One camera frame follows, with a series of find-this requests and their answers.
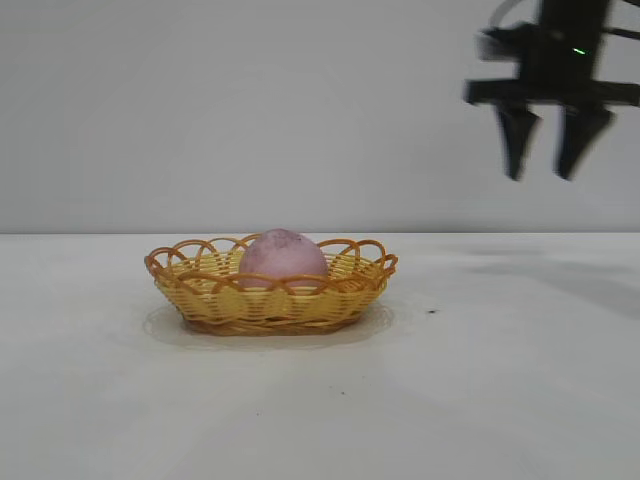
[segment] white wall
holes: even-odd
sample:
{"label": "white wall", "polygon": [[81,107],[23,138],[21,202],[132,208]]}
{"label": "white wall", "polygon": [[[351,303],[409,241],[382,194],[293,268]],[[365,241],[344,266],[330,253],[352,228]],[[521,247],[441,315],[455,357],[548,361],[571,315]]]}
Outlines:
{"label": "white wall", "polygon": [[[568,183],[537,108],[503,175],[492,110],[462,100],[511,75],[476,58],[499,1],[0,0],[0,231],[640,230],[638,109]],[[602,63],[640,81],[637,42]]]}

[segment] wicker basket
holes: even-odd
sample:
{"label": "wicker basket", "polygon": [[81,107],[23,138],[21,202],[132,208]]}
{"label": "wicker basket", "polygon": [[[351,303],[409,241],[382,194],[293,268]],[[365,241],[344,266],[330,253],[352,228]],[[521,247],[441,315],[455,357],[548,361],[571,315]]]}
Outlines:
{"label": "wicker basket", "polygon": [[[189,328],[220,336],[268,336],[328,334],[355,323],[385,290],[398,261],[375,240],[335,239],[317,244],[327,259],[328,278],[238,273],[242,255],[258,237],[186,240],[154,250],[145,265]],[[225,242],[230,248],[216,247]],[[377,258],[366,258],[363,250],[372,248]],[[243,288],[237,282],[243,277],[267,280],[270,286]],[[319,286],[288,285],[303,278]]]}

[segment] pink ball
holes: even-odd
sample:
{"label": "pink ball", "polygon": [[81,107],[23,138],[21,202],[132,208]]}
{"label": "pink ball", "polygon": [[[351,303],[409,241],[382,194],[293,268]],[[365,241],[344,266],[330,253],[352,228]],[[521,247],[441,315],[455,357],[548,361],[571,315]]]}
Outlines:
{"label": "pink ball", "polygon": [[[329,269],[322,250],[299,233],[277,228],[253,241],[240,260],[239,273],[259,273],[275,278],[293,275],[328,276]],[[253,278],[238,281],[243,287],[266,287],[270,282]],[[291,287],[318,286],[313,280],[288,283]]]}

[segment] white table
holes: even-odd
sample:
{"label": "white table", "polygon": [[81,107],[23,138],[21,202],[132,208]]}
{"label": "white table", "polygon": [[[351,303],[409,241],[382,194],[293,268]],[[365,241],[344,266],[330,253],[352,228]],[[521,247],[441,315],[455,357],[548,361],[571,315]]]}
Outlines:
{"label": "white table", "polygon": [[400,258],[368,318],[269,339],[153,287],[211,236],[0,237],[0,478],[640,479],[640,235],[350,235]]}

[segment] robotic arm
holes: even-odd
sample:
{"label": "robotic arm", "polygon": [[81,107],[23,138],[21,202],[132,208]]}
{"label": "robotic arm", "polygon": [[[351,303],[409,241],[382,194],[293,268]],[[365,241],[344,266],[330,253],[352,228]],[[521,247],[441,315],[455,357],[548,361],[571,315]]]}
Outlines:
{"label": "robotic arm", "polygon": [[[521,0],[507,0],[511,8]],[[640,0],[623,0],[640,7]],[[518,180],[539,118],[530,104],[564,108],[555,173],[570,180],[587,148],[613,122],[607,105],[640,106],[640,85],[594,80],[602,36],[640,40],[640,33],[605,26],[611,0],[542,0],[537,24],[499,26],[493,18],[479,42],[481,59],[518,62],[517,78],[472,80],[465,101],[491,104],[502,129],[507,175]]]}

